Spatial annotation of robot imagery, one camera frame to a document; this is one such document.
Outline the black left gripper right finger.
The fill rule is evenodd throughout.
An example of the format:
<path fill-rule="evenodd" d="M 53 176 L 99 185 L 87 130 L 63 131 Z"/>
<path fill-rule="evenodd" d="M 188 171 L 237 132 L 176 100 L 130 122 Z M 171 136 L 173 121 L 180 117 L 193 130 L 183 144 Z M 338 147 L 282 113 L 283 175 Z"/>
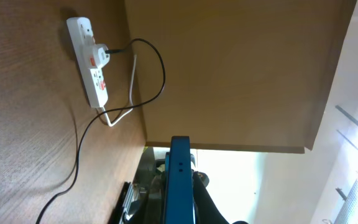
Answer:
<path fill-rule="evenodd" d="M 193 198 L 196 205 L 196 220 L 200 224 L 228 224 L 215 206 L 198 172 L 193 173 Z"/>

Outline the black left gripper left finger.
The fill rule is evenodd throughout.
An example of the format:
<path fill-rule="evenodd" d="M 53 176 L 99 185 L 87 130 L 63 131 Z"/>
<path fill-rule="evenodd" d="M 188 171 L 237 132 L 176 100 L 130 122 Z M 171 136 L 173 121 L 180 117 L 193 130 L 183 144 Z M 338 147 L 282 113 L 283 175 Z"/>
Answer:
<path fill-rule="evenodd" d="M 124 183 L 108 224 L 162 224 L 165 188 L 165 160 L 158 159 L 146 182 Z"/>

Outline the blue Galaxy smartphone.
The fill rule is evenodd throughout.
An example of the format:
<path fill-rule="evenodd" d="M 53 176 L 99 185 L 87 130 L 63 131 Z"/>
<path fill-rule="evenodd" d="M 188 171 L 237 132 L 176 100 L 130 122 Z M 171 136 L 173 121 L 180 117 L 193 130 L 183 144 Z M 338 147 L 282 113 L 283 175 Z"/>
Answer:
<path fill-rule="evenodd" d="M 194 224 L 190 138 L 174 136 L 165 159 L 164 224 Z"/>

